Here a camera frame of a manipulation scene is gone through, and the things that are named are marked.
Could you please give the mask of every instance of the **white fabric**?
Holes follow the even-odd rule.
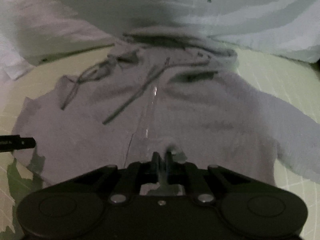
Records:
[[[302,61],[320,58],[320,0],[0,0],[0,14],[0,35],[32,65],[111,44],[107,33],[151,25],[187,26]],[[10,75],[19,77],[24,64],[15,63]]]

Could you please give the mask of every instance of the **clothing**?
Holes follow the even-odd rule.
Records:
[[[13,133],[35,150],[14,156],[49,184],[108,164],[172,151],[274,185],[277,157],[320,181],[320,125],[233,73],[236,53],[181,28],[125,34],[108,59],[26,99]]]

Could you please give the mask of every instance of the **gray fabric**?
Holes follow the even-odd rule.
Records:
[[[235,60],[233,50],[182,29],[127,33],[105,62],[26,99],[13,133],[37,147],[14,156],[49,184],[167,150],[272,185],[279,157],[319,182],[320,125],[251,87],[232,72]]]

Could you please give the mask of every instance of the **silver screw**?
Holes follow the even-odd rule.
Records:
[[[201,194],[198,196],[198,200],[202,203],[209,203],[214,200],[214,196],[210,194]]]
[[[165,200],[159,200],[158,205],[159,206],[164,206],[167,202]]]
[[[127,200],[126,196],[122,194],[115,194],[110,197],[110,201],[115,204],[123,203],[126,200]]]
[[[216,169],[218,167],[219,167],[218,165],[209,165],[209,168],[212,168],[212,169]]]

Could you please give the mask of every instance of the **garment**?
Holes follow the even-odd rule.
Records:
[[[49,184],[167,150],[272,185],[279,157],[320,181],[320,125],[250,86],[235,61],[233,50],[183,28],[127,33],[105,62],[26,98],[13,133],[37,147],[14,156]]]

